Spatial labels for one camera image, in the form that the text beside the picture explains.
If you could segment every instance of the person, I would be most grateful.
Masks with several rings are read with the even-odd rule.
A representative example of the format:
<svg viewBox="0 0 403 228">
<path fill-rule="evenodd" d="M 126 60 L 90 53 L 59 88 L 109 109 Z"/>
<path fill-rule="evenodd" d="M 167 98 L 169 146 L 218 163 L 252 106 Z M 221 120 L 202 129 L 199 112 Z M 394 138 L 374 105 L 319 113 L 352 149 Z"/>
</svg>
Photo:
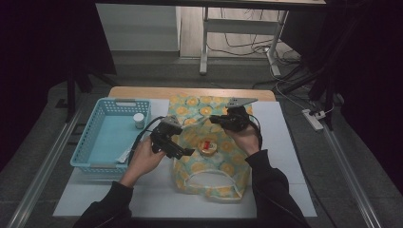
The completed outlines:
<svg viewBox="0 0 403 228">
<path fill-rule="evenodd" d="M 245 160 L 252 168 L 252 190 L 257 206 L 258 226 L 309 227 L 301 210 L 289 194 L 286 176 L 270 165 L 267 149 L 259 149 L 255 129 L 249 125 L 241 132 L 225 130 L 225 133 L 248 155 Z M 128 205 L 136 181 L 156 168 L 165 156 L 163 151 L 154 154 L 151 144 L 149 137 L 139 143 L 130 165 L 119 182 L 112 182 L 106 196 L 99 202 L 93 202 L 76 221 L 74 228 L 125 227 L 131 218 Z"/>
</svg>

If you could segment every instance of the wooden floor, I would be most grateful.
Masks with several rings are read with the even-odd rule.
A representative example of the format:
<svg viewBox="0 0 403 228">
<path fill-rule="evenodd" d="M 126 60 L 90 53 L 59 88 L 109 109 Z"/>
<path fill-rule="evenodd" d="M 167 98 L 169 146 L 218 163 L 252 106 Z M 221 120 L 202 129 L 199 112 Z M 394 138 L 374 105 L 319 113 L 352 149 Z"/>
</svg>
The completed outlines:
<svg viewBox="0 0 403 228">
<path fill-rule="evenodd" d="M 263 20 L 263 21 L 277 21 L 278 19 L 277 10 L 211 8 L 209 9 L 208 12 L 209 12 L 209 18 L 227 18 L 227 19 L 240 19 L 240 20 Z M 182 14 L 181 57 L 199 58 L 201 56 L 201 50 L 202 50 L 203 8 L 182 7 L 181 14 Z M 258 48 L 271 44 L 270 40 L 272 38 L 273 36 L 268 35 L 208 33 L 207 45 L 210 48 L 238 54 L 235 55 L 208 49 L 208 56 L 266 58 L 266 55 L 263 53 L 254 53 L 253 48 Z M 282 56 L 282 54 L 288 50 L 291 49 L 287 45 L 283 43 L 278 44 L 277 51 L 279 56 Z M 288 52 L 287 57 L 297 57 L 297 53 Z"/>
</svg>

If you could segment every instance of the hand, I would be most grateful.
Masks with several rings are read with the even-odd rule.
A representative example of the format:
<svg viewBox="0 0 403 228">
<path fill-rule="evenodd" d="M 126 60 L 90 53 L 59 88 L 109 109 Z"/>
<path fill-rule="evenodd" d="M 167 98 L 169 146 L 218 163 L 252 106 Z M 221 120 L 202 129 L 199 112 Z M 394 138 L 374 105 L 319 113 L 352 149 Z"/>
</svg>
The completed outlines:
<svg viewBox="0 0 403 228">
<path fill-rule="evenodd" d="M 154 170 L 165 155 L 163 151 L 154 154 L 151 149 L 151 139 L 149 136 L 146 137 L 137 145 L 130 165 L 119 183 L 126 187 L 133 187 L 137 179 Z"/>
<path fill-rule="evenodd" d="M 259 152 L 259 140 L 255 128 L 248 125 L 246 129 L 240 132 L 225 130 L 225 133 L 231 137 L 235 144 L 243 150 L 248 156 Z"/>
</svg>

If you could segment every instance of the blue plastic basket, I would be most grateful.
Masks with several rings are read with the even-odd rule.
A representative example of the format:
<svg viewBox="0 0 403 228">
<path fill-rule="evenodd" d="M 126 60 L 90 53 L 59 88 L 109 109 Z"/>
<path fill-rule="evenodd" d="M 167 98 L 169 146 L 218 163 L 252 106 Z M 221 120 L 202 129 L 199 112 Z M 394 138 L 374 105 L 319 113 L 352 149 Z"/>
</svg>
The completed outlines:
<svg viewBox="0 0 403 228">
<path fill-rule="evenodd" d="M 133 115 L 144 114 L 147 125 L 151 105 L 148 100 L 100 99 L 92 110 L 70 164 L 87 173 L 124 173 L 127 161 L 116 161 L 142 131 Z"/>
</svg>

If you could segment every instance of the black sweater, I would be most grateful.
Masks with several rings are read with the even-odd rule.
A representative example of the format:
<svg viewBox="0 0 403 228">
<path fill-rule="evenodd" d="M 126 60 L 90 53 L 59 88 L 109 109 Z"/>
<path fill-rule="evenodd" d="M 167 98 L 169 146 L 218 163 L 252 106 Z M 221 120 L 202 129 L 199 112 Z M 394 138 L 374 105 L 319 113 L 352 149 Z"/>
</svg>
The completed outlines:
<svg viewBox="0 0 403 228">
<path fill-rule="evenodd" d="M 270 165 L 267 150 L 261 150 L 246 161 L 252 168 L 252 189 L 259 227 L 309 227 L 288 192 L 287 178 Z M 112 182 L 107 195 L 101 201 L 93 202 L 74 227 L 119 227 L 131 218 L 128 204 L 132 195 L 133 188 Z"/>
</svg>

